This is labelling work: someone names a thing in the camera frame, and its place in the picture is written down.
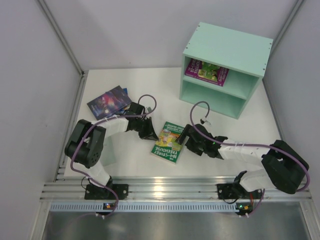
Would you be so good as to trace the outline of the green 104-storey treehouse book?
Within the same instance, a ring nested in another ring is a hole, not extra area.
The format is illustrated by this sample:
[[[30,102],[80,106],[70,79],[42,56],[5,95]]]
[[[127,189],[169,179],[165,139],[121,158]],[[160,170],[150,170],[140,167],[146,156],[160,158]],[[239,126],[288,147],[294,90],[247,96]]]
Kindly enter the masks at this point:
[[[166,121],[151,154],[172,164],[177,164],[183,149],[183,145],[179,144],[177,139],[183,130],[184,127]]]

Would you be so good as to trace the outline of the dark galaxy cover book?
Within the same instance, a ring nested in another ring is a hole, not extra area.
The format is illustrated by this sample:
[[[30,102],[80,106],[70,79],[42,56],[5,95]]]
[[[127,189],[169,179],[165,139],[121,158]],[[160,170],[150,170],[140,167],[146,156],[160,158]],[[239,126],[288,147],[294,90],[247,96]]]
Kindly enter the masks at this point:
[[[108,118],[118,113],[118,111],[124,106],[120,100],[120,96],[123,93],[123,88],[118,85],[89,101],[87,106],[97,121],[103,118]]]

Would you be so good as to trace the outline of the purple 117-storey treehouse book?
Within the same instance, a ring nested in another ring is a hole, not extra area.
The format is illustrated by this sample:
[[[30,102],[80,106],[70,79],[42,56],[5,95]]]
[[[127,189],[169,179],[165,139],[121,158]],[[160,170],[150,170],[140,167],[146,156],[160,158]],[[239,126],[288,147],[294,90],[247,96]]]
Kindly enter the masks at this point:
[[[184,74],[188,77],[223,87],[229,69],[192,58]]]

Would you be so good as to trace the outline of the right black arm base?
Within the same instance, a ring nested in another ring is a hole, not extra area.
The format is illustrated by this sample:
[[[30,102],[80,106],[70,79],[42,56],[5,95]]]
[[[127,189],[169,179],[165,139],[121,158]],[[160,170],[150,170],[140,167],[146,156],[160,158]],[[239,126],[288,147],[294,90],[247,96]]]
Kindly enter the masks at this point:
[[[235,177],[232,183],[219,183],[217,184],[218,198],[220,200],[233,200],[234,202],[239,199],[249,199],[250,194],[240,185],[241,178],[247,171],[242,171]]]

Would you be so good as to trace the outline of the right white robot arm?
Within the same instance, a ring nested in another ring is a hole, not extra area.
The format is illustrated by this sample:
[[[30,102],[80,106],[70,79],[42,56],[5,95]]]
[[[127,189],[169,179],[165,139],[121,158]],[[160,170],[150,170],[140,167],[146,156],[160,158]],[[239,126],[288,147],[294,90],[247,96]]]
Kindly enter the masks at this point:
[[[202,124],[187,124],[176,142],[185,144],[199,156],[206,154],[210,158],[255,166],[254,170],[243,170],[235,177],[231,189],[238,198],[263,189],[293,195],[309,170],[308,163],[282,140],[266,146],[240,143],[226,136],[213,136]]]

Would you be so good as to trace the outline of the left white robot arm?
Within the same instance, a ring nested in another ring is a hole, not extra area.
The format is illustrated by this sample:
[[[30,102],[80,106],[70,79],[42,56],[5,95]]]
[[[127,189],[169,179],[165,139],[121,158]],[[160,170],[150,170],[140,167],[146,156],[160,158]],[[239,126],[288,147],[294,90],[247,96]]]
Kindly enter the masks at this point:
[[[132,102],[122,115],[94,122],[79,120],[64,149],[64,154],[70,158],[71,170],[99,188],[110,188],[112,177],[101,163],[103,155],[108,155],[106,139],[118,133],[135,131],[142,140],[157,141],[152,118],[147,115],[144,106]]]

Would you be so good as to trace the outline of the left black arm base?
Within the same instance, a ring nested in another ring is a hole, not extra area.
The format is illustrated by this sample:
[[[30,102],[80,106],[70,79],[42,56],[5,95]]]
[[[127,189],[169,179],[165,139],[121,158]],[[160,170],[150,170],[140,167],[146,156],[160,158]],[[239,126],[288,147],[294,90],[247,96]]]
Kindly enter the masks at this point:
[[[113,184],[111,189],[116,193],[119,200],[124,200],[129,193],[128,184]],[[85,200],[116,200],[116,197],[109,190],[90,183],[86,186],[84,199]]]

